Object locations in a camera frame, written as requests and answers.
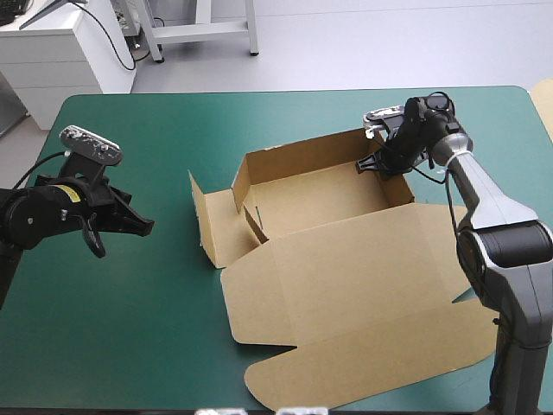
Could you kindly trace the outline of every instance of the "cardboard flap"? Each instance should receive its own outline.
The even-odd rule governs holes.
[[[553,80],[542,80],[534,86],[530,95],[553,141]]]
[[[246,222],[248,222],[248,225],[250,225],[251,230],[257,236],[257,240],[259,240],[261,244],[264,244],[265,242],[267,242],[269,238],[267,238],[267,235],[265,235],[261,226],[256,222],[255,219],[253,219],[253,216],[251,216],[250,211],[245,206],[244,206],[244,215],[245,215]]]
[[[201,191],[200,186],[198,186],[198,183],[195,181],[190,171],[188,171],[188,177],[192,185],[192,198],[194,199],[196,216],[198,217],[200,227],[200,244],[203,246],[211,262],[219,268],[217,256],[215,254],[215,245],[213,243],[211,222],[209,220],[209,213],[207,212],[206,196]]]
[[[245,383],[272,410],[333,408],[485,359],[494,317],[478,300],[444,304],[260,361]]]
[[[221,283],[238,342],[297,346],[451,303],[469,287],[448,207],[416,203],[272,239]]]
[[[259,246],[257,235],[236,211],[230,189],[204,195],[189,173],[201,245],[217,268],[223,268]]]

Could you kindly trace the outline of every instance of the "black wire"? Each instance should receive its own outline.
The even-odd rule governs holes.
[[[391,151],[392,153],[396,153],[398,156],[402,157],[402,158],[405,158],[405,156],[403,154],[401,154],[399,151],[397,150],[394,150],[390,147],[388,147],[385,143],[380,143],[376,138],[374,138],[372,141],[374,141],[376,144],[378,144],[381,148],[383,149],[386,149],[388,151]],[[434,177],[432,176],[429,176],[427,175],[426,173],[424,173],[422,170],[418,169],[417,167],[411,165],[411,168],[413,170],[415,170],[415,172],[417,172],[419,175],[421,175],[422,177],[425,177],[427,179],[429,179],[430,181],[434,182],[434,183],[437,183],[437,184],[443,184],[445,183],[445,179],[443,180],[438,180],[438,179],[435,179]]]
[[[119,55],[119,52],[117,50],[117,48],[115,47],[115,45],[113,44],[113,40],[111,39],[111,36],[110,34],[107,32],[106,28],[104,27],[104,25],[102,24],[102,22],[100,20],[98,20],[98,18],[93,15],[90,11],[88,11],[87,9],[85,9],[83,6],[81,6],[80,4],[78,3],[75,3],[75,2],[72,2],[72,1],[69,1],[69,3],[71,3],[72,5],[74,6],[77,6],[79,9],[83,10],[85,13],[87,13],[87,15],[89,15],[92,19],[94,19],[94,21],[98,24],[98,26],[100,28],[102,28],[102,30],[104,31],[105,35],[107,36],[107,40],[110,42],[111,44],[111,48],[113,49],[113,52],[115,53],[115,56],[118,58],[118,61],[119,63],[121,64],[122,67],[124,67],[127,71],[134,71],[136,68],[137,68],[137,62],[139,61],[143,61],[144,59],[146,59],[148,56],[149,56],[149,52],[147,54],[145,54],[144,56],[138,58],[138,59],[135,59],[134,56],[131,56],[132,58],[132,67],[127,67],[125,65],[125,63],[123,62],[123,60],[121,59],[121,56]],[[160,17],[154,17],[155,20],[160,20],[163,24],[163,27],[165,27],[165,21],[163,19],[161,19]]]
[[[149,51],[147,54],[145,54],[144,56],[138,58],[138,59],[135,59],[135,62],[139,62],[139,61],[143,61],[144,59],[146,59],[147,57],[149,56]]]
[[[59,156],[63,156],[64,154],[66,154],[65,151],[60,151],[58,153],[54,153],[54,154],[51,154],[50,156],[48,157],[44,157],[42,160],[39,160],[38,162],[36,162],[33,167],[31,167],[29,170],[27,170],[27,173],[25,173],[23,175],[23,177],[21,179],[19,179],[19,181],[16,183],[16,185],[12,188],[12,190],[16,190],[17,188],[19,188],[19,186],[21,186],[21,183],[23,183],[25,181],[25,179],[27,177],[29,177],[29,175],[31,173],[33,173],[33,171],[35,171],[38,167],[42,166],[45,162],[47,162],[48,160],[52,160],[53,158],[55,157],[59,157]]]
[[[137,68],[137,63],[135,62],[135,60],[133,59],[132,60],[132,67],[127,67],[125,65],[125,63],[123,62],[123,60],[121,59],[121,56],[119,56],[119,52],[118,50],[115,48],[115,45],[113,44],[113,40],[111,39],[111,36],[109,33],[107,33],[107,30],[105,29],[104,25],[102,24],[102,22],[100,20],[98,20],[98,18],[93,15],[90,11],[88,11],[87,9],[85,9],[83,6],[81,6],[80,4],[78,3],[74,3],[74,2],[69,2],[71,3],[72,5],[78,7],[79,9],[83,10],[85,13],[87,13],[87,15],[89,15],[92,19],[94,19],[94,21],[96,21],[96,23],[98,24],[98,26],[100,28],[102,28],[102,30],[104,30],[104,33],[105,35],[107,36],[107,40],[110,41],[110,44],[111,44],[111,48],[113,49],[113,52],[115,53],[115,56],[118,58],[119,60],[119,63],[121,63],[121,66],[123,66],[127,71],[134,71],[136,68]]]
[[[448,196],[448,206],[449,206],[449,215],[451,216],[451,225],[453,226],[453,233],[455,235],[455,239],[457,239],[457,235],[458,235],[457,220],[455,220],[455,211],[453,209],[453,198],[451,197],[451,189],[449,188],[449,176],[451,175],[450,171],[451,170],[449,169],[446,170],[446,178],[444,180],[446,183],[446,195]]]

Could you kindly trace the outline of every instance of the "open cardboard box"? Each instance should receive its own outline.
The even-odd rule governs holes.
[[[359,175],[376,146],[355,130],[254,151],[208,195],[190,175],[232,336],[297,346],[245,373],[271,409],[344,405],[494,349],[494,313],[453,303],[469,285],[447,207],[413,203],[402,176]]]
[[[402,176],[357,173],[377,149],[361,129],[253,151],[230,189],[207,195],[190,174],[207,256],[223,268],[268,239],[414,201]]]

